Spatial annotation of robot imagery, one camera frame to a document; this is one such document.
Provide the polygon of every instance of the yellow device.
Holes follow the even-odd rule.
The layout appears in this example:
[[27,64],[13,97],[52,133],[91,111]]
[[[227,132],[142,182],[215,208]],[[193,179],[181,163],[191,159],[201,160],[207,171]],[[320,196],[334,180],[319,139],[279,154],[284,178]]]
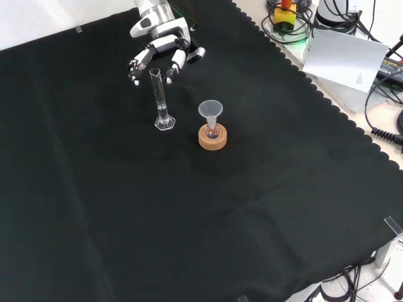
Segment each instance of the yellow device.
[[276,31],[286,31],[293,30],[295,26],[295,20],[297,20],[297,5],[291,4],[289,7],[291,11],[284,11],[281,7],[275,8],[275,30]]

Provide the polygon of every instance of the robot finger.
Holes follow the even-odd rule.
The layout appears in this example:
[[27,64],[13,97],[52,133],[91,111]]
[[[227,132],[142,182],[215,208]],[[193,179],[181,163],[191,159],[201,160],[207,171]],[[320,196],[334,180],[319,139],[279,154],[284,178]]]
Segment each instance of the robot finger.
[[186,53],[183,50],[178,49],[175,51],[172,58],[172,67],[168,69],[165,75],[166,84],[172,84],[174,77],[179,74],[179,71],[183,68],[186,61]]

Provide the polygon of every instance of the liquid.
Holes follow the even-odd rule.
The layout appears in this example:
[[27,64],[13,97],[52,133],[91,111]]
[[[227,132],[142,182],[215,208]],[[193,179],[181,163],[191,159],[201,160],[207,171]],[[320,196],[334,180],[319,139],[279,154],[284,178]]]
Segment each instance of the liquid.
[[169,116],[168,116],[168,109],[166,108],[165,104],[158,105],[158,115],[159,119],[162,123],[168,122]]

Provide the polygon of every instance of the scalloped edge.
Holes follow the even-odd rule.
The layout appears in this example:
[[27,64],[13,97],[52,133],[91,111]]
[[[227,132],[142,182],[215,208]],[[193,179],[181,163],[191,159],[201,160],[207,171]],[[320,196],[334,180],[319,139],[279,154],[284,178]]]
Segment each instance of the scalloped edge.
[[271,41],[268,36],[266,36],[264,31],[260,28],[260,26],[258,26],[256,24],[255,21],[252,20],[251,17],[249,17],[245,12],[243,12],[242,9],[240,7],[238,7],[238,5],[235,2],[233,2],[233,0],[223,0],[223,1],[228,2],[230,4],[229,6],[231,6],[235,11],[237,11],[237,13],[239,13],[242,16],[242,18],[248,20],[248,22],[253,26],[253,28],[255,30],[257,30],[265,39],[267,39],[267,41],[270,44],[272,44],[272,46],[274,46],[275,50],[277,50],[277,52],[283,57],[283,59],[285,59],[287,61],[287,63],[291,66],[291,68],[296,69],[298,71],[298,73],[304,77],[303,81],[308,82],[310,88],[313,89],[315,91],[315,93],[317,93],[323,100],[325,100],[326,103],[328,105],[330,105],[333,110],[337,111],[345,120],[347,120],[348,123],[352,126],[351,128],[354,129],[355,131],[358,131],[363,136],[363,138],[367,142],[369,142],[368,146],[370,148],[375,148],[377,150],[377,152],[382,160],[386,159],[386,162],[388,162],[388,164],[391,165],[391,167],[393,167],[394,169],[397,169],[403,175],[403,167],[400,168],[399,163],[397,163],[394,160],[391,160],[388,153],[381,151],[381,146],[379,144],[377,144],[376,142],[374,142],[373,138],[371,136],[369,136],[368,134],[365,134],[364,129],[357,127],[356,122],[351,120],[346,113],[340,112],[339,106],[335,105],[331,99],[325,98],[324,93],[322,91],[318,90],[317,86],[312,83],[313,82],[312,79],[307,77],[307,74],[305,72],[301,71],[298,68],[298,66],[294,65],[292,63],[292,61],[287,58],[287,55],[281,50],[281,48],[278,47],[278,45],[275,42]]

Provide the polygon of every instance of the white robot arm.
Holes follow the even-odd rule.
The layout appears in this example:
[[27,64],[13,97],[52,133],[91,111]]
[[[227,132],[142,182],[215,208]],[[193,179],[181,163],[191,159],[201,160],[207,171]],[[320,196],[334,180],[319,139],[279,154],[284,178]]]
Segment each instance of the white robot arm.
[[129,79],[140,84],[142,71],[155,55],[171,53],[175,50],[172,67],[166,72],[165,81],[171,84],[173,78],[187,61],[192,64],[205,55],[205,49],[197,47],[190,37],[184,18],[175,19],[167,0],[134,0],[141,20],[130,34],[133,38],[150,35],[152,41],[129,63]]

